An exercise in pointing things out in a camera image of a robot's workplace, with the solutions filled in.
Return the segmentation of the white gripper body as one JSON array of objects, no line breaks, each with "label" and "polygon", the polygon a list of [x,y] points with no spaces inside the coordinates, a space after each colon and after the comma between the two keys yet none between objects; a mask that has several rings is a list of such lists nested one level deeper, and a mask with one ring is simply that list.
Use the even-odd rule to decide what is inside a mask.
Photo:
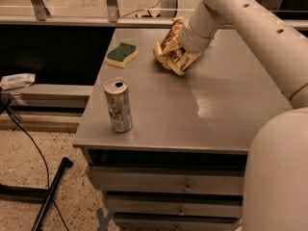
[{"label": "white gripper body", "polygon": [[201,22],[187,20],[178,33],[180,46],[190,53],[202,53],[213,39],[213,29]]}]

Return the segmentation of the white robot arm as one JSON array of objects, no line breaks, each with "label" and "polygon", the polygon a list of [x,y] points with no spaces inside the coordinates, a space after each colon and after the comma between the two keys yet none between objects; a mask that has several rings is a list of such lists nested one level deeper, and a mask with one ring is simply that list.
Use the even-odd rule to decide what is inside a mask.
[{"label": "white robot arm", "polygon": [[180,31],[193,53],[229,22],[292,109],[269,120],[249,148],[242,231],[308,231],[307,38],[255,0],[202,0],[203,12]]}]

